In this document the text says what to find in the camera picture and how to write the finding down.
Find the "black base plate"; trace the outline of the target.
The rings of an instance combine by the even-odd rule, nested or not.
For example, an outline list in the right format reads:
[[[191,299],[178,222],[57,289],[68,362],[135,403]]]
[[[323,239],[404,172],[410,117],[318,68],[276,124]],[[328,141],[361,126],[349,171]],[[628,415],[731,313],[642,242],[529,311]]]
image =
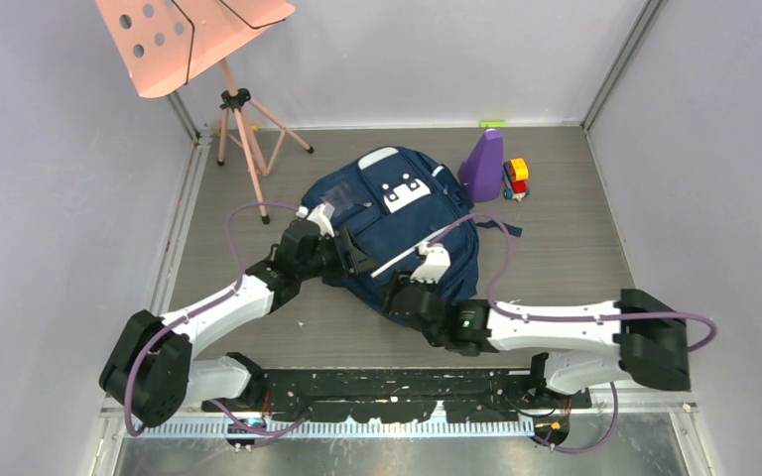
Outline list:
[[[587,390],[571,397],[545,391],[527,369],[331,368],[263,369],[236,398],[221,403],[279,422],[405,423],[444,411],[452,423],[552,417],[591,406]]]

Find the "pink music stand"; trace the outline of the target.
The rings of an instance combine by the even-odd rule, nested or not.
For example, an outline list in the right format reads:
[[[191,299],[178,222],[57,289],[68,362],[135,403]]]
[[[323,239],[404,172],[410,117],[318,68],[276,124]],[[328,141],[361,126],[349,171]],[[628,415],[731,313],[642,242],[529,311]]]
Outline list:
[[[295,6],[280,0],[96,0],[95,5],[139,96],[167,96],[207,70],[221,72],[226,89],[221,94],[217,161],[225,163],[229,128],[237,124],[239,134],[233,140],[242,148],[261,220],[269,223],[259,178],[271,173],[277,157],[262,154],[246,108],[259,111],[281,138],[292,138],[309,154],[315,149],[238,85],[228,58],[285,22]]]

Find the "toy block car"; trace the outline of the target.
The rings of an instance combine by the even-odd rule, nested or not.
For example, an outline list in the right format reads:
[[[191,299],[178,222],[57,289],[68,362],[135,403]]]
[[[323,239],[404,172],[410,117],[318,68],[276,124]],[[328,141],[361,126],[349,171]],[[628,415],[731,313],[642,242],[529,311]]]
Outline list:
[[[529,169],[523,158],[511,159],[503,164],[504,190],[507,200],[522,201],[529,194]]]

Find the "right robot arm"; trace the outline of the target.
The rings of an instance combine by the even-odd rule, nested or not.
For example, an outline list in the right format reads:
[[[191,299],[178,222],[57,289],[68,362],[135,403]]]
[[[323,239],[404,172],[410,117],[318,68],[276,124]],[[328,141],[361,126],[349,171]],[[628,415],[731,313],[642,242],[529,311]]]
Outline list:
[[[539,350],[526,389],[540,407],[622,380],[658,391],[691,387],[685,318],[641,290],[579,306],[449,303],[433,286],[402,277],[387,287],[382,308],[432,346],[462,356]]]

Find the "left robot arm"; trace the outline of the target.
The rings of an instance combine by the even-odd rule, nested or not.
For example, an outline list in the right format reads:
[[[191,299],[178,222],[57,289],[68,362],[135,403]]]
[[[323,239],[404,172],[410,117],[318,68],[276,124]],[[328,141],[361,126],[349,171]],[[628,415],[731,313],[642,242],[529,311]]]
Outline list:
[[[124,407],[133,424],[156,427],[181,407],[228,399],[243,411],[256,409],[263,382],[235,358],[195,363],[195,357],[228,332],[264,317],[295,298],[304,281],[350,278],[377,263],[342,228],[329,234],[315,222],[296,219],[270,254],[227,288],[188,307],[156,316],[143,309],[125,323],[98,385]]]

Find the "navy blue backpack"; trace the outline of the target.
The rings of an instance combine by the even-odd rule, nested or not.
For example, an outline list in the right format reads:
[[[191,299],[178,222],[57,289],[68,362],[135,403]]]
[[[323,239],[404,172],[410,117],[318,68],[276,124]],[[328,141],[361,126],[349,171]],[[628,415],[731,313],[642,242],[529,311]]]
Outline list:
[[[450,267],[437,286],[448,303],[472,298],[479,278],[476,222],[449,225],[472,211],[466,189],[443,164],[405,147],[371,151],[318,179],[303,195],[307,209],[328,203],[334,229],[345,227],[357,246],[377,265],[367,274],[327,279],[376,312],[382,291],[397,271],[419,264],[418,246],[439,239],[450,254]]]

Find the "purple metronome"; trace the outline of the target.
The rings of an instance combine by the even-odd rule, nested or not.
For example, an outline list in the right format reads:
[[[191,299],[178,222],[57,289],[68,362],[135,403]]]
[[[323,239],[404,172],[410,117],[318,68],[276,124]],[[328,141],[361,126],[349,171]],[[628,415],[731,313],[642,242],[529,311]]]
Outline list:
[[[474,203],[497,199],[502,193],[504,139],[499,129],[486,129],[457,170],[459,182]]]

